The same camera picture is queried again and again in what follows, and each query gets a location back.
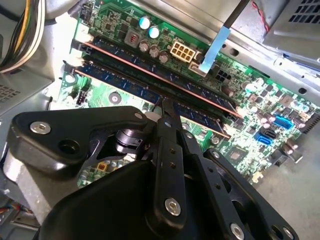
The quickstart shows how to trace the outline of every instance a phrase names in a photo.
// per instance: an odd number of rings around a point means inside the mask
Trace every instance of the screw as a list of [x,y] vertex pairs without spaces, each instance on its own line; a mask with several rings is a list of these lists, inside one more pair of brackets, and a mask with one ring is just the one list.
[[233,235],[239,239],[239,240],[244,240],[245,239],[245,234],[242,231],[242,229],[236,224],[236,223],[231,223],[230,224],[230,229]]
[[142,115],[140,113],[135,113],[134,114],[138,119],[142,119]]
[[35,121],[31,123],[30,130],[36,134],[46,135],[50,133],[51,127],[48,123],[43,121]]
[[288,237],[290,238],[290,239],[294,239],[295,237],[293,236],[293,234],[289,231],[289,229],[288,228],[286,228],[286,227],[283,227],[283,231],[285,232],[285,234],[287,234],[288,235]]
[[193,138],[193,136],[192,136],[192,134],[191,134],[190,132],[187,132],[185,135],[186,135],[189,139],[192,139],[192,138]]
[[167,198],[164,202],[165,209],[173,216],[179,216],[181,208],[179,203],[174,198]]
[[212,152],[213,156],[216,158],[216,159],[219,159],[220,158],[220,155],[219,153],[217,153],[216,151]]

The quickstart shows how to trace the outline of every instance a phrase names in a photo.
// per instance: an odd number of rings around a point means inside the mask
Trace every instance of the motherboard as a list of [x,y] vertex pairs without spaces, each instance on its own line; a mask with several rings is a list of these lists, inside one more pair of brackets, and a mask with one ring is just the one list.
[[[128,1],[89,0],[58,102],[64,109],[130,105],[145,113],[170,98],[202,150],[217,149],[250,183],[271,165],[298,163],[303,155],[296,139],[320,121],[319,107],[222,53],[208,74],[202,72],[198,67],[208,49]],[[89,167],[79,186],[134,158]]]

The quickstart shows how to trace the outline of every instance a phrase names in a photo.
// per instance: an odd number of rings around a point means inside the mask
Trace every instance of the blue sata port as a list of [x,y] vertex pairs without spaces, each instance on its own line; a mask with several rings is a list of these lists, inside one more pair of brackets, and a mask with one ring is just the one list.
[[261,133],[257,132],[254,135],[254,139],[257,140],[259,143],[265,144],[265,145],[271,145],[274,141],[267,136],[263,136]]
[[294,126],[291,120],[279,115],[275,116],[275,121],[273,123],[286,130],[291,129]]

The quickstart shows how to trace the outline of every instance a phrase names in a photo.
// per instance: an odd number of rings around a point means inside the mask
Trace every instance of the yellow wire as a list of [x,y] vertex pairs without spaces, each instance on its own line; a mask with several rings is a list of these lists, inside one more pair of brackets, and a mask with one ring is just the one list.
[[25,10],[24,10],[24,17],[23,17],[23,23],[22,23],[22,28],[18,37],[18,41],[16,42],[14,52],[17,51],[19,48],[20,44],[22,43],[22,40],[26,34],[27,30],[27,25],[28,25],[28,17],[29,17],[29,12],[30,12],[30,6],[31,6],[31,0],[26,0],[25,1]]

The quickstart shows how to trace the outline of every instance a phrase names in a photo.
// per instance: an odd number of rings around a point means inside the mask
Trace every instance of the red wire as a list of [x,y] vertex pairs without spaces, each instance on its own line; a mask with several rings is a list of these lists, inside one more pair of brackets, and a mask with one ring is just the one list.
[[252,6],[255,9],[257,9],[257,11],[258,11],[258,13],[260,15],[261,21],[262,21],[262,23],[264,25],[264,28],[265,28],[266,32],[268,33],[270,31],[270,27],[269,27],[269,25],[268,25],[268,23],[266,21],[264,12],[258,7],[258,5],[256,4],[256,2],[254,0],[252,0]]

